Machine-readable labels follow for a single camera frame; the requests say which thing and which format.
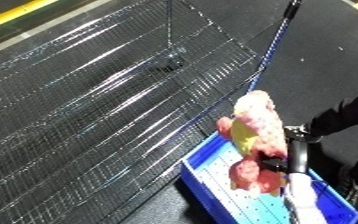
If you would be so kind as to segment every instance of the black surface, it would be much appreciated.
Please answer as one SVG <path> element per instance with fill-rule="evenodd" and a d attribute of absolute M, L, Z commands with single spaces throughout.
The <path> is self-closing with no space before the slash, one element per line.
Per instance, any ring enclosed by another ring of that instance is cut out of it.
<path fill-rule="evenodd" d="M 194 2 L 201 11 L 229 30 L 235 38 L 248 43 L 259 54 L 263 54 L 277 28 L 276 23 L 252 38 L 246 29 L 249 25 L 249 11 L 246 11 L 246 3 L 243 1 Z M 278 5 L 272 9 L 267 3 L 260 3 L 266 7 L 252 13 L 259 14 L 261 20 L 267 17 L 280 18 L 281 6 L 285 6 L 275 1 L 273 4 Z M 273 13 L 267 14 L 269 10 L 273 10 Z M 287 125 L 303 123 L 340 99 L 358 94 L 358 11 L 341 1 L 314 0 L 303 4 L 257 88 L 271 94 Z M 358 126 L 328 136 L 322 144 L 310 147 L 312 168 L 335 186 L 339 167 L 358 160 Z M 186 202 L 176 192 L 181 191 L 180 187 L 171 188 L 171 194 L 161 194 L 155 200 L 173 198 Z M 144 210 L 155 207 L 177 211 L 163 223 L 175 222 L 183 215 L 175 206 L 161 208 L 156 201 L 144 206 Z M 158 223 L 155 214 L 142 211 L 141 216 L 134 218 L 138 223 Z M 200 216 L 200 212 L 196 211 L 195 216 Z M 181 221 L 202 223 L 191 218 Z"/>
<path fill-rule="evenodd" d="M 256 64 L 187 3 L 174 1 L 172 46 L 164 1 L 105 7 L 0 52 L 0 223 L 120 222 L 179 173 Z M 183 66 L 167 69 L 171 54 Z"/>

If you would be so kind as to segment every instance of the black floor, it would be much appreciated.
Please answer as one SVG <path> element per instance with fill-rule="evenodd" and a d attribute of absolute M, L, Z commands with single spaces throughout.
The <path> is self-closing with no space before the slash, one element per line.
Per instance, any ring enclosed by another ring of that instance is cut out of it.
<path fill-rule="evenodd" d="M 119 6 L 130 4 L 118 2 Z M 232 37 L 263 55 L 288 1 L 189 2 Z M 31 50 L 33 44 L 53 39 L 97 16 L 86 14 L 81 18 L 34 37 L 31 43 L 21 43 L 19 50 L 7 49 L 4 55 L 0 54 L 0 63 L 7 54 Z M 270 93 L 286 124 L 305 122 L 340 99 L 358 94 L 358 11 L 339 0 L 305 1 L 257 88 Z M 358 126 L 326 137 L 311 150 L 312 168 L 335 184 L 338 167 L 358 160 Z M 176 179 L 125 223 L 213 223 L 213 220 L 183 182 Z"/>

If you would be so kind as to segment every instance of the plush teddy bear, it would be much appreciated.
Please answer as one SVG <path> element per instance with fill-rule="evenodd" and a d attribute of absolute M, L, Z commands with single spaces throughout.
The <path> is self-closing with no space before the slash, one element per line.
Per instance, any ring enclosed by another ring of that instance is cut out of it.
<path fill-rule="evenodd" d="M 218 133 L 233 142 L 243 156 L 229 169 L 235 188 L 259 193 L 277 193 L 282 174 L 263 169 L 261 159 L 287 157 L 282 121 L 269 95 L 260 90 L 241 97 L 234 106 L 233 118 L 217 121 Z"/>

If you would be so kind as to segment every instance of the blue plastic tray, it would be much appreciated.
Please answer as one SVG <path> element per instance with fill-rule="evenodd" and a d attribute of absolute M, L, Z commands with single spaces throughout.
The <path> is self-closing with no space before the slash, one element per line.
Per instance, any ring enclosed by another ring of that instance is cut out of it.
<path fill-rule="evenodd" d="M 281 197 L 252 198 L 244 190 L 230 188 L 229 167 L 240 159 L 232 143 L 215 133 L 183 158 L 181 178 L 218 223 L 289 223 Z M 313 188 L 328 223 L 356 223 L 358 212 L 312 170 L 310 176 L 320 180 Z"/>

